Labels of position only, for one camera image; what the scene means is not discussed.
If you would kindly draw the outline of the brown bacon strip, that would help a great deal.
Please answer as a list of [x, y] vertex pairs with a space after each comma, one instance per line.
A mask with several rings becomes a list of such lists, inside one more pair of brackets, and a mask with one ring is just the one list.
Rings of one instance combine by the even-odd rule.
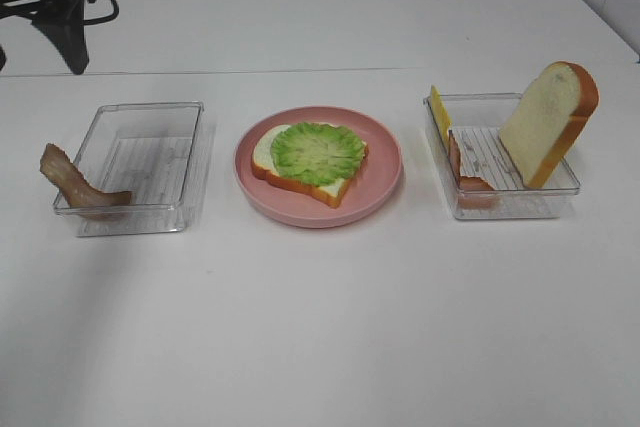
[[103, 192], [92, 187], [71, 162], [67, 154], [53, 143], [47, 143], [40, 158], [40, 172], [55, 185], [72, 208], [130, 205], [131, 191]]

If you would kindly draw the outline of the white bread slice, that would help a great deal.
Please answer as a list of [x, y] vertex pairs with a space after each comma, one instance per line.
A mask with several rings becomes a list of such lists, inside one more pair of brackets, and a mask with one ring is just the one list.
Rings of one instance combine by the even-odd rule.
[[345, 196], [348, 188], [352, 180], [357, 176], [359, 171], [361, 170], [366, 157], [369, 153], [369, 147], [366, 143], [366, 154], [365, 158], [361, 163], [361, 167], [357, 171], [357, 173], [347, 180], [337, 180], [333, 184], [326, 186], [314, 186], [302, 183], [300, 181], [294, 179], [288, 179], [281, 177], [277, 171], [275, 170], [271, 154], [270, 147], [278, 133], [283, 132], [291, 125], [289, 124], [281, 124], [277, 125], [270, 130], [268, 130], [256, 143], [251, 159], [251, 171], [254, 177], [266, 181], [269, 185], [295, 192], [301, 193], [307, 196], [310, 196], [323, 204], [331, 207], [337, 208], [340, 206], [343, 197]]

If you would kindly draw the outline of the green lettuce leaf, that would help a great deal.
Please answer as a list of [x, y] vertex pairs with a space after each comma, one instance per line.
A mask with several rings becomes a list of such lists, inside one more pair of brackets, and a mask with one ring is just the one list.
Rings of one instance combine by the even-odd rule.
[[357, 173], [366, 143], [345, 126], [301, 122], [275, 136], [270, 154], [281, 177], [326, 186]]

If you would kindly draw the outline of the yellow cheese slice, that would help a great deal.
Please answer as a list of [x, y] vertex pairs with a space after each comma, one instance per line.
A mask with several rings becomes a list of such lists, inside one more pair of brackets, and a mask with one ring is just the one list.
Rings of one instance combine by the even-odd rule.
[[445, 148], [449, 149], [449, 134], [452, 121], [441, 98], [441, 95], [435, 85], [431, 86], [429, 102], [440, 138]]

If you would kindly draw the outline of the pink bacon strip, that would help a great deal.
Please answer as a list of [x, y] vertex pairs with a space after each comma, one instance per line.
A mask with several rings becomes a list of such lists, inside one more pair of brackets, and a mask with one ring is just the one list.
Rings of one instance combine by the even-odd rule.
[[498, 206], [498, 199], [492, 194], [494, 188], [479, 176], [462, 174], [462, 157], [453, 130], [447, 131], [448, 160], [456, 185], [455, 205], [457, 209], [492, 210]]

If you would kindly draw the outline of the clear plastic left tray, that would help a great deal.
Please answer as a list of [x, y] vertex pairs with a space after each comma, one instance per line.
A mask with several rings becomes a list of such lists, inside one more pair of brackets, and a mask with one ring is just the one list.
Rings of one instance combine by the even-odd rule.
[[102, 106], [73, 163], [92, 187], [132, 200], [73, 208], [58, 194], [53, 211], [78, 237], [182, 231], [201, 211], [214, 132], [200, 102]]

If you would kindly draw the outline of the clear plastic tray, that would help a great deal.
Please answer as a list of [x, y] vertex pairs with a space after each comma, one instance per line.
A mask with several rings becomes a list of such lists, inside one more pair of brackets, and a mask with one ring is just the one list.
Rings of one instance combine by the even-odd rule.
[[200, 102], [102, 106], [73, 163], [92, 187], [132, 200], [73, 208], [58, 194], [53, 211], [78, 237], [182, 231], [201, 211], [214, 132]]
[[454, 136], [462, 157], [462, 174], [487, 181], [498, 199], [492, 210], [457, 209], [456, 185], [448, 160], [448, 149], [440, 138], [429, 97], [426, 135], [445, 196], [458, 220], [549, 219], [562, 215], [580, 192], [580, 183], [566, 161], [561, 161], [542, 189], [528, 189], [498, 137], [501, 124], [519, 103], [519, 93], [443, 94]]

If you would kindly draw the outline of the pink round plate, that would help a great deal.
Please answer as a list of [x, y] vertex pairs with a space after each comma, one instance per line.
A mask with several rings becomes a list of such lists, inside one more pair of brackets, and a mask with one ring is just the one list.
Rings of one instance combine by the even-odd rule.
[[[253, 149], [264, 133], [280, 124], [304, 121], [344, 125], [368, 144], [367, 157], [337, 208], [271, 186], [251, 171]], [[264, 118], [237, 144], [234, 164], [237, 181], [252, 206], [276, 221], [304, 228], [338, 227], [368, 216], [390, 198], [403, 173], [400, 146], [387, 127], [363, 113], [331, 106], [298, 107]]]

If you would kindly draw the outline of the clear plastic right tray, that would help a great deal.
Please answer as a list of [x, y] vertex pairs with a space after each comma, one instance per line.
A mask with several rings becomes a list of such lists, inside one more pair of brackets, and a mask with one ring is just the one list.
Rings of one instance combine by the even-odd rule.
[[462, 157], [462, 174], [487, 181], [498, 199], [492, 210], [457, 209], [456, 185], [448, 160], [448, 149], [440, 138], [429, 97], [426, 135], [445, 196], [458, 220], [549, 219], [562, 215], [580, 192], [580, 183], [566, 161], [561, 161], [542, 189], [528, 189], [498, 137], [501, 124], [519, 103], [519, 93], [443, 94], [454, 136]]

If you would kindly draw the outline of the upright bread slice right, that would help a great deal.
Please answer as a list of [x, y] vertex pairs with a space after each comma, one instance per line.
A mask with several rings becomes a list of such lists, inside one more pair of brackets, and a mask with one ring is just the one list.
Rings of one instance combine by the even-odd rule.
[[544, 186], [598, 103], [594, 79], [576, 63], [554, 62], [529, 84], [499, 129], [525, 187]]

